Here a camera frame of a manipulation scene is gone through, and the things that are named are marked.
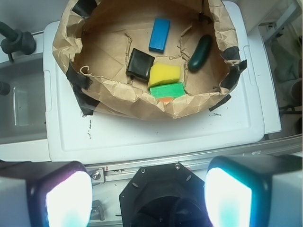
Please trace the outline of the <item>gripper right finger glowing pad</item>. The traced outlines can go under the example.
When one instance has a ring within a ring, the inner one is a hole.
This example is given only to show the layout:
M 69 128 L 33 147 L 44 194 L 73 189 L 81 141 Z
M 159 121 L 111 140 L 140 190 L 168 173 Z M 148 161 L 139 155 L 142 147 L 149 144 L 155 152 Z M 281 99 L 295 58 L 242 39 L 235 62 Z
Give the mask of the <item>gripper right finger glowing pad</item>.
M 205 177 L 205 205 L 215 227 L 301 227 L 303 159 L 217 156 Z

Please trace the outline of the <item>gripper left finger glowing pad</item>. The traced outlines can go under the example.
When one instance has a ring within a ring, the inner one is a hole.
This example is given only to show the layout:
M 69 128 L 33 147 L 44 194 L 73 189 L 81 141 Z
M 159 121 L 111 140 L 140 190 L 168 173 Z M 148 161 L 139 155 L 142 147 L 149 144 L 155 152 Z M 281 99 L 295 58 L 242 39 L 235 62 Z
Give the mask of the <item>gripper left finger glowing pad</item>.
M 0 163 L 2 227 L 86 227 L 91 206 L 91 177 L 80 162 Z

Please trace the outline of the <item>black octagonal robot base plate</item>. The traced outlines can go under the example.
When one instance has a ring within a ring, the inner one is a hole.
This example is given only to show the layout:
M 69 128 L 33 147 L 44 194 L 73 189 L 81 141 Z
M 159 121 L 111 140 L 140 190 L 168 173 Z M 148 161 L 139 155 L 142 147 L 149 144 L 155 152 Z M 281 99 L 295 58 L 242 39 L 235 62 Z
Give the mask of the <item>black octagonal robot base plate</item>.
M 180 163 L 141 167 L 119 195 L 124 227 L 210 227 L 204 181 Z

